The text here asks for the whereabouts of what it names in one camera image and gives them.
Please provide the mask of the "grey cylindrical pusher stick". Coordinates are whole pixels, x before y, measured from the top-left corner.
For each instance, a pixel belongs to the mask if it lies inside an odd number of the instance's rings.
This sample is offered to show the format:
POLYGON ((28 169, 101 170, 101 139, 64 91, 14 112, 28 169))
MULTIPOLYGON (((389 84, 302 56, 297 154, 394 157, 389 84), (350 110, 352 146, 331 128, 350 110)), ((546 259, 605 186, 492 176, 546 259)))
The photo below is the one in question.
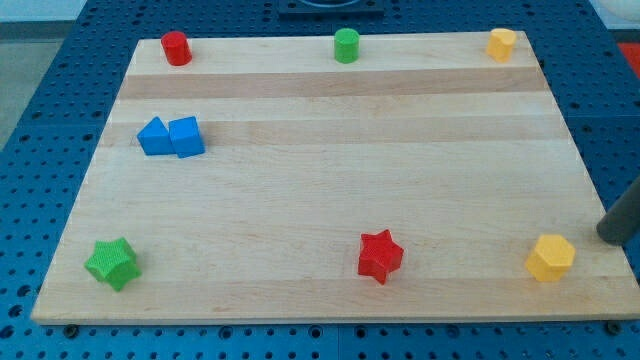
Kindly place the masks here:
POLYGON ((601 240, 622 246, 639 231, 639 178, 616 200, 596 226, 601 240))

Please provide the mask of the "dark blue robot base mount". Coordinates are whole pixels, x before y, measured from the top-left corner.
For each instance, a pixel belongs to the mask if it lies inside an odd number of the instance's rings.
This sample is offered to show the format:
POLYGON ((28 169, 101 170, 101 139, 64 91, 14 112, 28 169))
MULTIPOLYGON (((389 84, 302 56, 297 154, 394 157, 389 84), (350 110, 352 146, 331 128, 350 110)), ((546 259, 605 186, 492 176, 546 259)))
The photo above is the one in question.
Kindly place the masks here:
POLYGON ((381 15, 384 0, 277 0, 280 17, 381 15))

